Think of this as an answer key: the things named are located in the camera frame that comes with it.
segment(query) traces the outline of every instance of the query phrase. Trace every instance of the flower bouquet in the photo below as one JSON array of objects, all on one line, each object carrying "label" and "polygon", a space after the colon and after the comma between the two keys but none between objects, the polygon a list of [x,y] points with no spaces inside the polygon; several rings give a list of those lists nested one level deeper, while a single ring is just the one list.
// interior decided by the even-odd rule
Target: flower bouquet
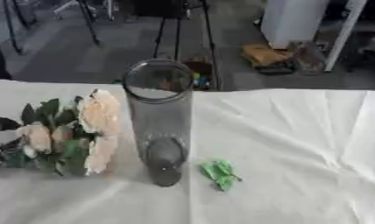
[{"label": "flower bouquet", "polygon": [[0,131],[17,135],[0,145],[0,167],[32,167],[61,176],[104,172],[117,148],[120,114],[119,101],[104,90],[77,96],[69,105],[59,99],[38,108],[27,104],[22,124],[0,118]]}]

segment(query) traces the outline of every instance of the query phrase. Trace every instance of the white cabinet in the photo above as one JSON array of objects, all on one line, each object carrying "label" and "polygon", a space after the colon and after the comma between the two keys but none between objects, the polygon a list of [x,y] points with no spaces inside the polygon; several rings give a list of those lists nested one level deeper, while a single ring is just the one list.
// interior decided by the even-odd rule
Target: white cabinet
[{"label": "white cabinet", "polygon": [[329,0],[268,0],[261,31],[272,48],[313,40]]}]

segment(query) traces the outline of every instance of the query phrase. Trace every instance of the white tablecloth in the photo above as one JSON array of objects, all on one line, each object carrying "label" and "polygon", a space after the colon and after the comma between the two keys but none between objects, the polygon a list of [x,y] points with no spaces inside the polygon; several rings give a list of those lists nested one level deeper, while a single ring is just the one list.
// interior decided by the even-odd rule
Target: white tablecloth
[{"label": "white tablecloth", "polygon": [[[375,92],[195,93],[183,180],[148,180],[119,86],[0,81],[0,116],[27,102],[103,88],[121,99],[124,134],[110,173],[61,179],[0,170],[0,224],[375,224]],[[214,190],[197,169],[224,158],[244,179]]]}]

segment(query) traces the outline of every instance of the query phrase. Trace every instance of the clear glass vase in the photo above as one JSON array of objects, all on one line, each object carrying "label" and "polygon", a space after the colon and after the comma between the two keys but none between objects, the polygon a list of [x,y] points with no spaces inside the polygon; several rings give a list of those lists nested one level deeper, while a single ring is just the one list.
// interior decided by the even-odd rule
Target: clear glass vase
[{"label": "clear glass vase", "polygon": [[138,153],[153,182],[172,186],[188,158],[193,72],[167,59],[149,59],[123,78]]}]

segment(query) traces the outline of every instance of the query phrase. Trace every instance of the tripod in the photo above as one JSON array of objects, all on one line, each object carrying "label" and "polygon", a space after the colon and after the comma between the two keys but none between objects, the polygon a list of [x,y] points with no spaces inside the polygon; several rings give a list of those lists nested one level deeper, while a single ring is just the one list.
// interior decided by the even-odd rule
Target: tripod
[{"label": "tripod", "polygon": [[[222,77],[219,74],[219,70],[218,70],[218,67],[217,67],[216,45],[213,41],[212,29],[211,29],[210,20],[209,20],[209,6],[207,4],[207,0],[200,0],[200,2],[201,2],[201,5],[194,6],[194,7],[187,8],[187,9],[192,10],[192,9],[202,8],[204,10],[205,24],[206,24],[206,27],[207,27],[207,34],[208,34],[208,38],[209,38],[209,47],[210,47],[210,52],[211,52],[211,56],[212,56],[213,76],[215,76],[214,87],[215,87],[216,90],[221,90],[222,85],[223,85],[223,81],[222,81]],[[179,52],[180,52],[180,27],[181,27],[182,16],[177,17],[176,20],[177,20],[177,27],[176,27],[176,38],[175,38],[175,48],[174,48],[173,58],[174,58],[174,60],[177,61],[178,57],[179,57]],[[155,46],[155,51],[153,53],[153,58],[155,58],[155,59],[158,58],[159,46],[160,46],[160,43],[161,43],[161,40],[162,40],[162,37],[163,37],[163,31],[164,31],[165,24],[166,24],[166,18],[163,17],[161,22],[160,22],[158,37],[155,40],[156,46]]]}]

